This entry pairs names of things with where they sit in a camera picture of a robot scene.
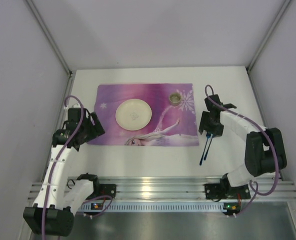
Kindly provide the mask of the white round plate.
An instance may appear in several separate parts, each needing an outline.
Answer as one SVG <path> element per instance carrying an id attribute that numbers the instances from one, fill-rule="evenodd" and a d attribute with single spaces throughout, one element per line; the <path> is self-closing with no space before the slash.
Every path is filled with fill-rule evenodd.
<path id="1" fill-rule="evenodd" d="M 138 131 L 148 125 L 152 110 L 147 102 L 141 99 L 129 99 L 121 103 L 116 112 L 117 124 L 127 131 Z"/>

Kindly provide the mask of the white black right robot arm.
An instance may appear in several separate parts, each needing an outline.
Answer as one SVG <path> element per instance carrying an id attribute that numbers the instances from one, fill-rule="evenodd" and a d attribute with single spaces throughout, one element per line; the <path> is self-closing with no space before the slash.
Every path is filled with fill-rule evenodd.
<path id="1" fill-rule="evenodd" d="M 206 133 L 201 160 L 205 161 L 213 138 L 229 128 L 245 142 L 244 163 L 220 179 L 219 190 L 225 197 L 235 197 L 255 177 L 279 173 L 287 166 L 282 133 L 278 128 L 266 128 L 233 110 L 235 105 L 223 104 L 217 94 L 205 98 L 199 133 Z"/>

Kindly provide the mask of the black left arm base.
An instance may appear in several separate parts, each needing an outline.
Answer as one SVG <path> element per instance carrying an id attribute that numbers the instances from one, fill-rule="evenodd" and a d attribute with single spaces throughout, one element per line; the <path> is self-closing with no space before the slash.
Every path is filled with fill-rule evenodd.
<path id="1" fill-rule="evenodd" d="M 110 196 L 115 198 L 116 196 L 116 188 L 117 185 L 115 184 L 100 184 L 94 192 L 87 198 L 87 200 L 93 199 L 95 197 L 100 197 L 103 195 Z"/>

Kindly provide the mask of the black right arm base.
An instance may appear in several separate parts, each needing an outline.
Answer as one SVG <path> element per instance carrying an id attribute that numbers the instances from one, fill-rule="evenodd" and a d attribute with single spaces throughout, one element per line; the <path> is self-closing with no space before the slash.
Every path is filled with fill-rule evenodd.
<path id="1" fill-rule="evenodd" d="M 239 187 L 223 187 L 220 183 L 207 183 L 204 187 L 206 199 L 215 202 L 228 199 L 237 200 L 238 197 L 242 200 L 249 200 L 251 198 L 247 184 Z"/>

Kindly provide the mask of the beige speckled cup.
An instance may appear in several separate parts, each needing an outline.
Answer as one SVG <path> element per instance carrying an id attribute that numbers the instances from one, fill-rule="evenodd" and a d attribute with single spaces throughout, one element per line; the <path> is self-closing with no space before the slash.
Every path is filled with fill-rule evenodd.
<path id="1" fill-rule="evenodd" d="M 174 92 L 169 95 L 169 103 L 172 106 L 178 106 L 181 100 L 182 100 L 182 97 L 178 92 Z"/>

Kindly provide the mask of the blue metallic spoon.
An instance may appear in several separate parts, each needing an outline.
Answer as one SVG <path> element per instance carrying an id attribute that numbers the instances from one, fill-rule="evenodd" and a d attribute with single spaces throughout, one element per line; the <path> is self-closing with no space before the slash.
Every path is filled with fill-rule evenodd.
<path id="1" fill-rule="evenodd" d="M 208 156 L 208 152 L 212 143 L 213 135 L 212 134 L 207 134 L 207 140 L 206 140 L 206 145 L 204 149 L 204 155 L 203 155 L 203 160 L 205 161 Z"/>

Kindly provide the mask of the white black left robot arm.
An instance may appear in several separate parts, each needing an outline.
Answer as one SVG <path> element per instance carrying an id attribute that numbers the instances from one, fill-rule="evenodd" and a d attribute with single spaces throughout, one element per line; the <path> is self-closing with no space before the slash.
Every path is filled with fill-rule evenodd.
<path id="1" fill-rule="evenodd" d="M 72 166 L 71 153 L 105 133 L 95 112 L 85 108 L 69 108 L 68 119 L 52 136 L 51 157 L 44 181 L 32 206 L 23 211 L 23 218 L 36 235 L 68 236 L 74 216 L 82 204 L 99 195 L 100 183 L 94 174 L 81 174 L 75 186 L 65 193 Z"/>

